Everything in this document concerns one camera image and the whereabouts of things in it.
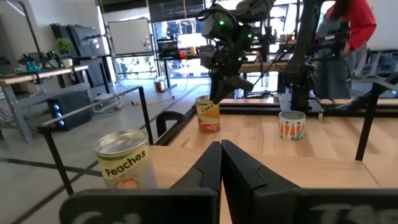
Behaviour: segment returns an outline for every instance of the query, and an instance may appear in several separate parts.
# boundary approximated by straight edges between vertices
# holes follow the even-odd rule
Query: carrot illustration
[[[284,123],[282,121],[279,122],[279,132],[281,136],[284,135]]]
[[[290,129],[290,136],[293,138],[296,136],[296,128],[294,126],[294,123],[292,125],[292,128]]]
[[[297,134],[301,133],[301,122],[300,121],[297,122],[296,132],[297,132]]]
[[[285,134],[286,135],[288,135],[288,133],[289,133],[289,122],[288,121],[285,121]]]

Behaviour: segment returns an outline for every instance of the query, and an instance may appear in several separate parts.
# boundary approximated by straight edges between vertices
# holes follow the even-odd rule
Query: corn can
[[[211,102],[209,96],[199,96],[196,99],[199,131],[215,133],[221,129],[220,106]]]
[[[129,129],[108,134],[95,142],[94,151],[107,188],[157,187],[145,131]]]

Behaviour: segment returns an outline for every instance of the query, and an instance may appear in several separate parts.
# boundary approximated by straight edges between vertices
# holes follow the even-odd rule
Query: concrete floor
[[[167,93],[155,93],[151,81],[126,81],[125,86],[145,85],[149,116],[155,118],[163,110],[185,113],[194,103],[195,98],[209,93],[208,80],[200,85],[195,80],[172,80],[178,86]],[[269,90],[276,89],[276,78],[269,79]],[[358,91],[366,91],[365,85],[354,85]],[[94,93],[102,92],[96,88]],[[126,102],[137,101],[135,94],[128,94]],[[6,107],[5,101],[0,106]],[[127,104],[123,110],[105,118],[95,116],[89,123],[81,125],[69,132],[54,133],[64,165],[86,169],[96,160],[93,143],[105,134],[127,128],[140,128],[144,124],[140,106]],[[155,123],[152,122],[152,133],[157,139]],[[53,164],[50,151],[40,134],[36,134],[32,144],[26,144],[18,130],[3,129],[5,140],[0,141],[0,223],[59,223],[58,211],[67,193],[62,188],[62,181]],[[26,161],[49,164],[48,168],[25,165]],[[90,167],[99,170],[98,166]],[[103,188],[101,177],[78,175],[69,172],[73,179],[75,191]]]

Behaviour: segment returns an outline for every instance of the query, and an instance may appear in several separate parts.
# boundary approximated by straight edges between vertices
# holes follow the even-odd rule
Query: computer tower
[[[90,104],[86,91],[74,91],[47,100],[53,118],[61,118],[63,115],[80,109]],[[91,120],[91,110],[67,117],[55,123],[57,131],[69,131],[74,127]]]

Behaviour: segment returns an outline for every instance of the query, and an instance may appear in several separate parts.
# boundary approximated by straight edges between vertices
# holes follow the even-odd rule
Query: can label
[[[122,156],[98,155],[98,163],[107,188],[153,189],[156,179],[148,145]]]
[[[215,133],[220,130],[220,106],[211,103],[197,103],[199,131]]]

